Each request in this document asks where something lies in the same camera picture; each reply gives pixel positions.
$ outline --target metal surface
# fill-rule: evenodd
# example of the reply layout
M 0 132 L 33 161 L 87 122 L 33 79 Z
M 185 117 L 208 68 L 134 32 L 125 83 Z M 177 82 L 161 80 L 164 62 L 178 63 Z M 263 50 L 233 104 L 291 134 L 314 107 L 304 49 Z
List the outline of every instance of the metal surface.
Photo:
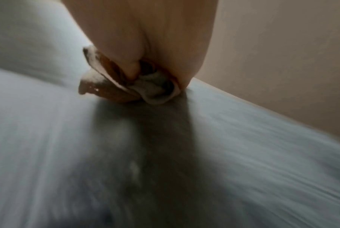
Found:
M 0 2 L 0 37 L 0 228 L 340 228 L 327 135 L 196 80 L 162 106 L 79 96 L 59 3 Z

